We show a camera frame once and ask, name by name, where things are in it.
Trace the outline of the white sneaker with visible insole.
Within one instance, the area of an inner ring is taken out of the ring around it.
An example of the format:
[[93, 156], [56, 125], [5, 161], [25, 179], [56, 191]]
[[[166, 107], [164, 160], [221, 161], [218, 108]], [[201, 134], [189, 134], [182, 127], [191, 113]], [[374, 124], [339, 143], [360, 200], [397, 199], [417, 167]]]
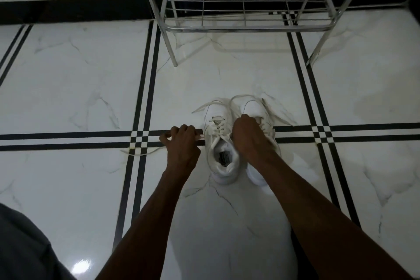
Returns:
[[[193, 113], [203, 112], [201, 138], [197, 142], [204, 142], [205, 159], [211, 176], [219, 184], [230, 184], [235, 181], [239, 169], [239, 154], [234, 148], [232, 128], [234, 123], [230, 100], [215, 98], [198, 107]], [[161, 146], [154, 151], [165, 148]], [[164, 171], [164, 178], [168, 181], [185, 183], [188, 178], [175, 177]]]

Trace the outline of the person's right forearm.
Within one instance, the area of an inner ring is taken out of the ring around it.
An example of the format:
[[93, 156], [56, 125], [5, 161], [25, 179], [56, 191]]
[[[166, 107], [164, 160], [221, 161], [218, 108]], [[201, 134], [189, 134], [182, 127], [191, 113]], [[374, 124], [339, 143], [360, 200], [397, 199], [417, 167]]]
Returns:
[[275, 151], [243, 155], [280, 202], [320, 280], [414, 280]]

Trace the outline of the person's left hand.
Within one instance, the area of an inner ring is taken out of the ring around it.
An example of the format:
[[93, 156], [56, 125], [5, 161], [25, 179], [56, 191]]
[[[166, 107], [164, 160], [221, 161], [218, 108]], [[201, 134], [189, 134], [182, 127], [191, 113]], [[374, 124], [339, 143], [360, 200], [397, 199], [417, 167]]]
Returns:
[[188, 178], [197, 165], [200, 156], [198, 146], [194, 149], [167, 149], [166, 173], [175, 177]]

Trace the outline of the person's grey clothing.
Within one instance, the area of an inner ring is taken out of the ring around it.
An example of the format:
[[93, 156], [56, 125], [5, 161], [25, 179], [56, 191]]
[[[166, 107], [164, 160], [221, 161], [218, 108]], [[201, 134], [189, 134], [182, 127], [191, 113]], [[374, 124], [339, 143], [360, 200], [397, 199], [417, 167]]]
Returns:
[[0, 280], [76, 280], [24, 214], [0, 203]]

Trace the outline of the person's right hand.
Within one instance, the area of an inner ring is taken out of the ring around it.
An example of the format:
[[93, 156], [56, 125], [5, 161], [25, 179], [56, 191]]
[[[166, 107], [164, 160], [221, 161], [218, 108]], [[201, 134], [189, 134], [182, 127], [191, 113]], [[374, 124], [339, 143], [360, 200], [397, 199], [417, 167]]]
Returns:
[[233, 129], [232, 134], [236, 150], [255, 169], [263, 168], [278, 157], [262, 129]]

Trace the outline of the person's left forearm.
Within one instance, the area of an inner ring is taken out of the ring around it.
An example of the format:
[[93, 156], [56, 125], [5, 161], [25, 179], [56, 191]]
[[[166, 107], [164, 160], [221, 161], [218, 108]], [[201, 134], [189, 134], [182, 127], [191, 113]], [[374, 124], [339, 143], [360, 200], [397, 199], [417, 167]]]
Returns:
[[95, 280], [160, 280], [171, 222], [193, 166], [167, 166]]

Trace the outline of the chrome metal shoe rack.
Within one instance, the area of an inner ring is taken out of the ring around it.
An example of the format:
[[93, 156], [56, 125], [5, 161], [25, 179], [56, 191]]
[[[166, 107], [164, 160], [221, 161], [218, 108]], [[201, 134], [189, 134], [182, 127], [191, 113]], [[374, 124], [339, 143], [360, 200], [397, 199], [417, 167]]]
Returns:
[[149, 0], [173, 65], [168, 33], [323, 33], [306, 66], [313, 65], [353, 0]]

